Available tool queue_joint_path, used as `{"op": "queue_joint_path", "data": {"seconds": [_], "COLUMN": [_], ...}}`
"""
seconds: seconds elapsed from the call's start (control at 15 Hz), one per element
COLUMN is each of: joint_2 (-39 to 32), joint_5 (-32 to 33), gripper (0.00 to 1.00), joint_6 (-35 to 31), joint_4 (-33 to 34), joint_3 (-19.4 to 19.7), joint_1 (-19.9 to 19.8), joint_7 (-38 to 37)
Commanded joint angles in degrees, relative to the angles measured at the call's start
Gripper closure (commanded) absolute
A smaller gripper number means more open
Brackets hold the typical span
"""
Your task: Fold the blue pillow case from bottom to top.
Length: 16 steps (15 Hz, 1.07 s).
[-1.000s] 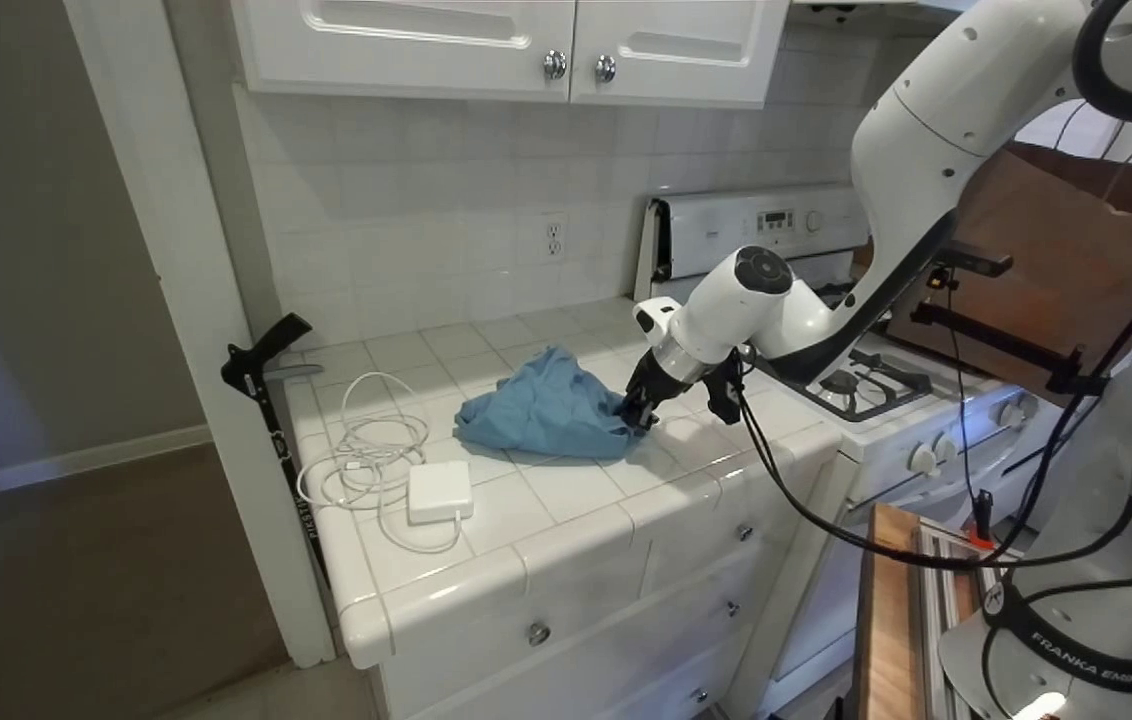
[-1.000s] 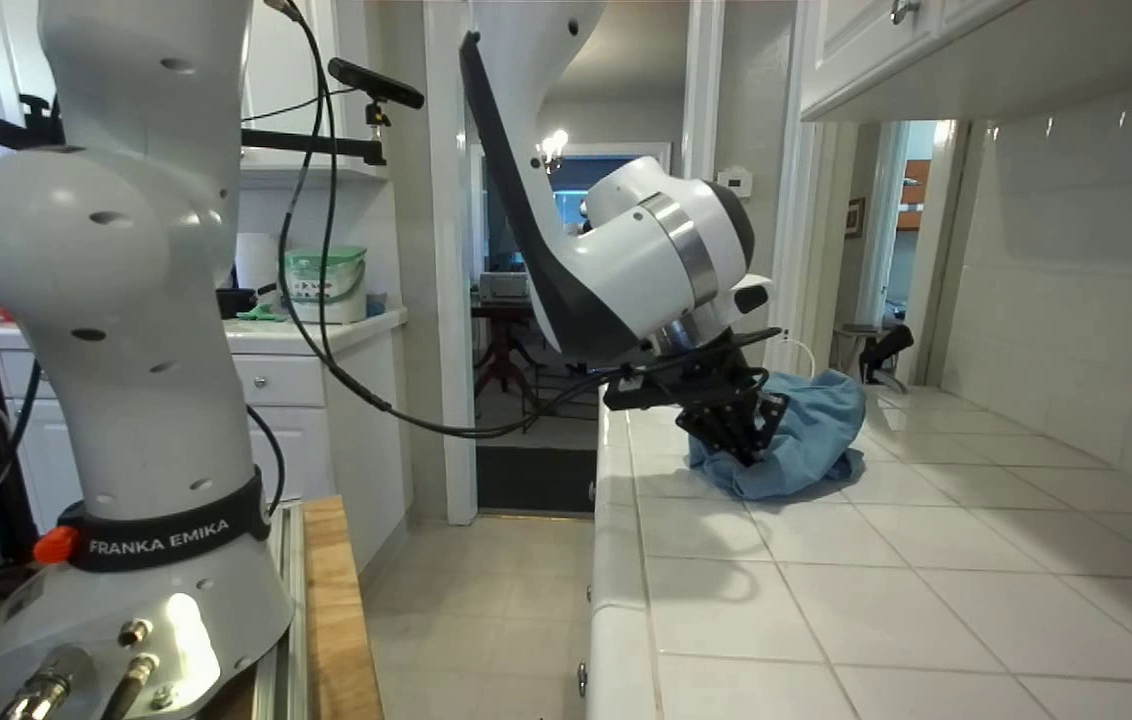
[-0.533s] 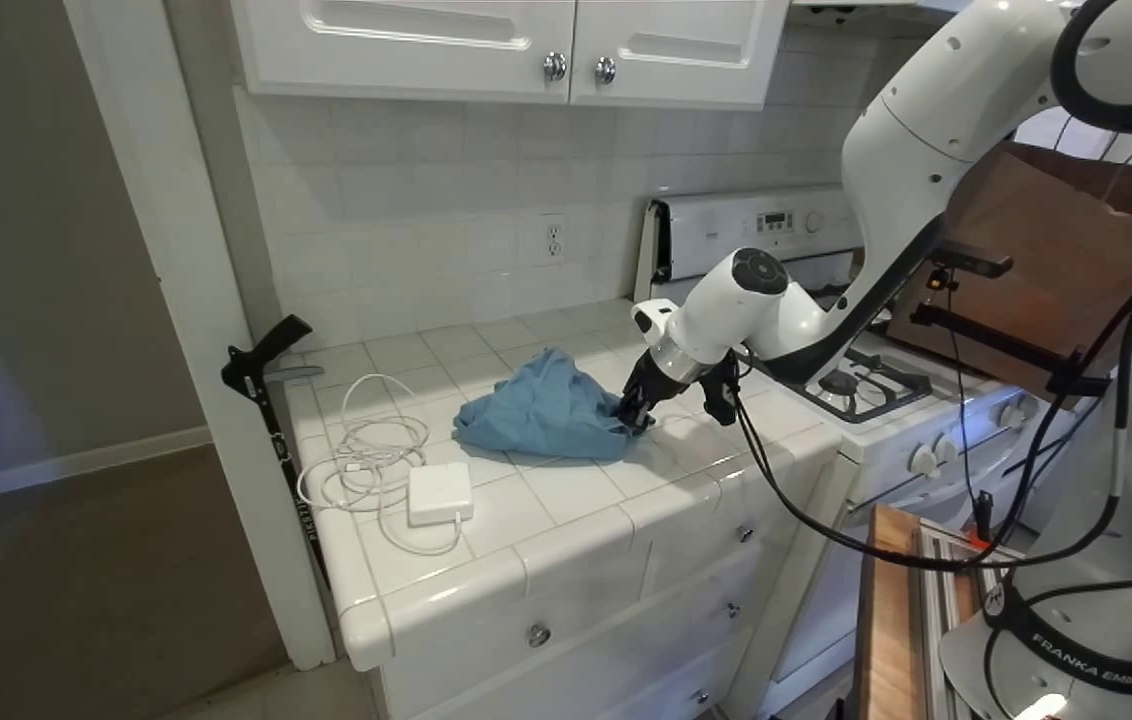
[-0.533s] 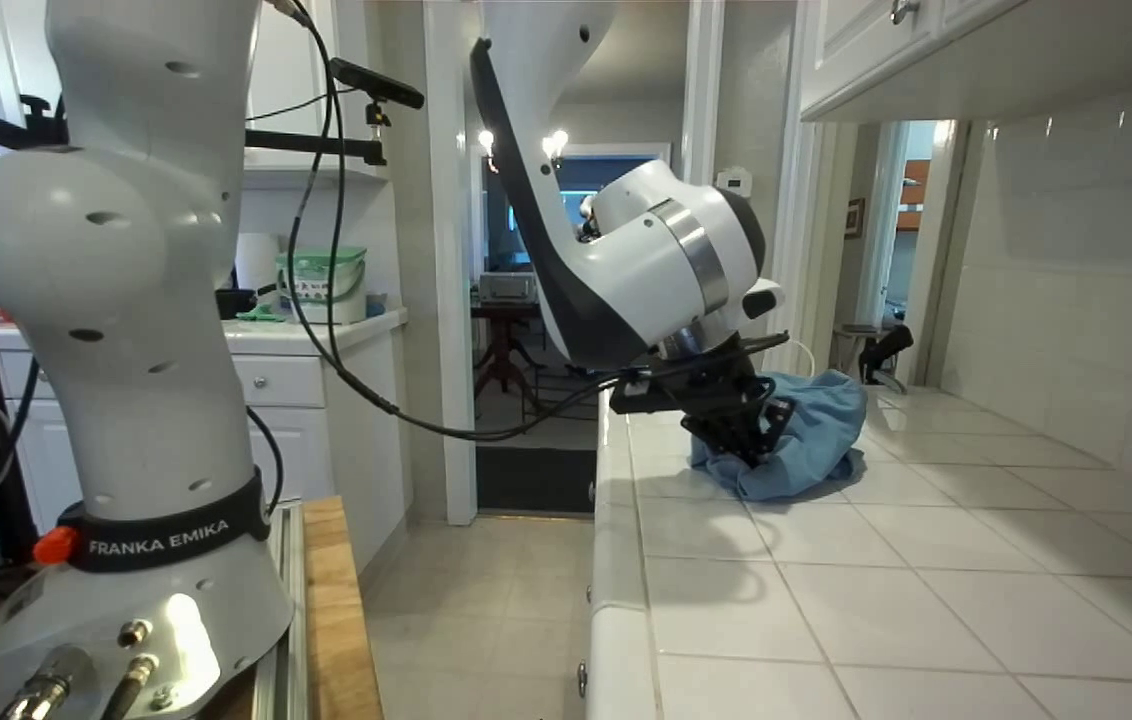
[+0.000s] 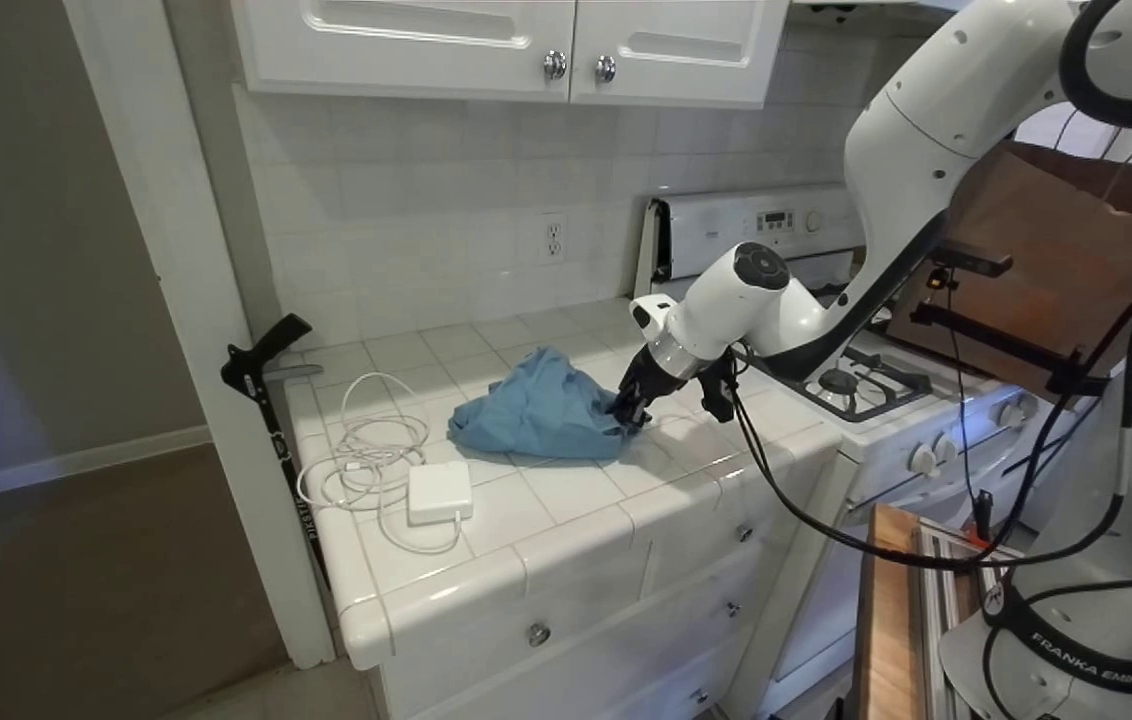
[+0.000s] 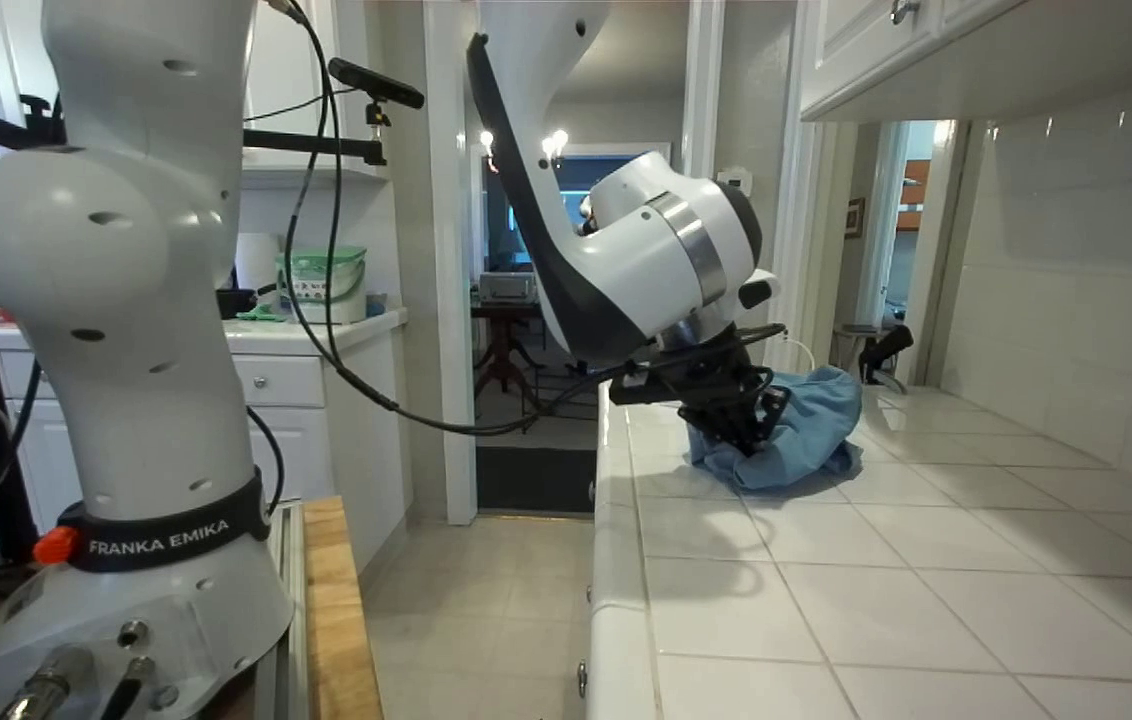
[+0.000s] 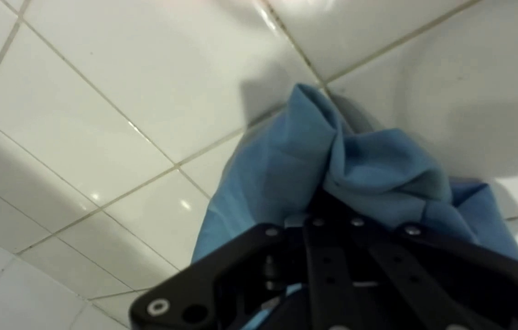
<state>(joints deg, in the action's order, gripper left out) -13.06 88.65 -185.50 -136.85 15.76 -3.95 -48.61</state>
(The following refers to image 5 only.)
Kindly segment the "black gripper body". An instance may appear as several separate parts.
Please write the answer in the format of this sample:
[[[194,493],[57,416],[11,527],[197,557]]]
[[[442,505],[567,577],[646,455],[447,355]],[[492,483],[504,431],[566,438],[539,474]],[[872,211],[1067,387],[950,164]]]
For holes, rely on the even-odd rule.
[[[716,419],[729,425],[738,416],[738,353],[723,353],[719,358],[697,364],[683,376],[674,376],[658,364],[648,348],[639,348],[622,376],[622,391],[607,403],[607,416],[636,435],[648,425],[648,407],[660,397],[680,391],[690,381],[700,385],[700,407]]]

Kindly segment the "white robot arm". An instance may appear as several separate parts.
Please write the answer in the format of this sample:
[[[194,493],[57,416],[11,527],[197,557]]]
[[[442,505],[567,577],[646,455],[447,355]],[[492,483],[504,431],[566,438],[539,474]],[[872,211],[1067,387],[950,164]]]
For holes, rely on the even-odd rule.
[[[1132,127],[1132,0],[970,0],[857,115],[843,179],[869,260],[815,302],[763,243],[729,249],[674,302],[646,300],[612,416],[631,427],[660,397],[700,385],[709,411],[740,400],[723,355],[802,381],[898,292],[938,230],[978,195],[992,149],[1050,99]],[[1112,493],[1043,527],[985,606],[939,640],[939,667],[985,720],[1132,720],[1132,336],[1120,416],[1086,431],[1077,469]]]

